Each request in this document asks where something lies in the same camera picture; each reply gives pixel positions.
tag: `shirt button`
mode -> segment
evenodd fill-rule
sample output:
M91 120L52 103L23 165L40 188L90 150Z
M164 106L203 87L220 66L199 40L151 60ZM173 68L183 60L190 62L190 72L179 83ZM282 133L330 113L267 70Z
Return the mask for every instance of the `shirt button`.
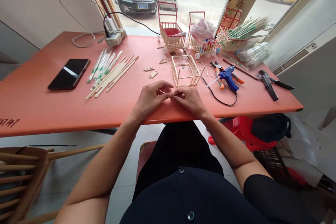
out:
M194 218L195 218L195 214L194 214L194 212L190 212L190 213L188 214L188 220L192 221Z

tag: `car license plate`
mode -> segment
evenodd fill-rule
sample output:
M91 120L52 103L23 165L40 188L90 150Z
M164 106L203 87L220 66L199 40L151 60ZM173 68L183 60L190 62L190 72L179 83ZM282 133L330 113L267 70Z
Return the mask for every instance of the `car license plate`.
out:
M138 3L138 8L139 9L148 9L148 4L147 3Z

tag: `white cable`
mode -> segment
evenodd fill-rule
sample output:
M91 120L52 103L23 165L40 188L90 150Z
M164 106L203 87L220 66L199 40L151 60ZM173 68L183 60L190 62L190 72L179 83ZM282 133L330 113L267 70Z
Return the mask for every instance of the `white cable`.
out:
M78 24L80 24L85 30L87 30L87 31L89 32L89 33L84 33L84 34L81 34L81 35L79 35L79 36L74 37L74 38L72 39L73 44L74 44L75 46L79 47L79 48L85 48L85 47L91 45L92 42L96 39L95 35L94 35L92 32L90 32L88 28L86 28L84 25L82 25L77 19L75 19L74 16L71 15L71 13L67 10L67 8L62 4L61 0L58 0L58 1L59 1L60 4L63 6L63 8L69 13L69 15L70 15L70 16L71 16L71 17L72 17ZM104 8L103 8L102 6L100 6L100 5L99 5L96 1L94 1L94 0L90 0L90 1L93 2L93 3L95 3L99 8L101 8L102 11L104 12L104 15L106 15L105 10L104 10ZM82 36L85 36L85 35L89 35L89 34L91 34L91 35L93 36L93 39L91 40L91 42L89 42L87 45L84 45L84 46L79 46L79 45L76 44L75 40L76 40L77 38L82 37Z

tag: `air conditioner vent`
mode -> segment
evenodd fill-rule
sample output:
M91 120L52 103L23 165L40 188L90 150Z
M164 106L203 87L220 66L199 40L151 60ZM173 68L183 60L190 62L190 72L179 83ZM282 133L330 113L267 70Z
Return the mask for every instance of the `air conditioner vent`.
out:
M284 62L283 64L281 64L279 67L277 67L273 73L275 75L278 75L279 73L281 73L282 71L286 70L287 68L289 68L291 65L293 65L295 62L299 61L300 59L302 59L304 56L306 56L307 54L309 54L307 49L302 49L300 52L298 52L297 54L295 54L292 58L290 58L289 60L287 60L286 62Z

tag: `tiled floor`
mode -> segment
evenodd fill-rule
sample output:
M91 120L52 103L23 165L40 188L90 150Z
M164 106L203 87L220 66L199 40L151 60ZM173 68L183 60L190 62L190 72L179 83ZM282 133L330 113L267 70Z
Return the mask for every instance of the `tiled floor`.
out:
M210 134L206 131L202 122L195 121L195 123L205 139L208 139ZM163 124L143 125L140 127L125 164L122 167L116 184L112 190L106 223L114 224L120 222L124 212L130 205L133 198L140 146L144 142L156 141L163 127ZM0 146L15 147L47 144L77 145L77 147L55 148L56 151L64 151L106 143L110 138L110 135L91 131L81 131L2 138ZM218 148L210 145L210 150L222 165L226 179L241 192L238 182L233 175L232 169L223 155L219 152ZM98 151L91 151L56 160L45 178L42 189L37 196L28 217L60 209L80 175L83 173L85 167L97 152Z

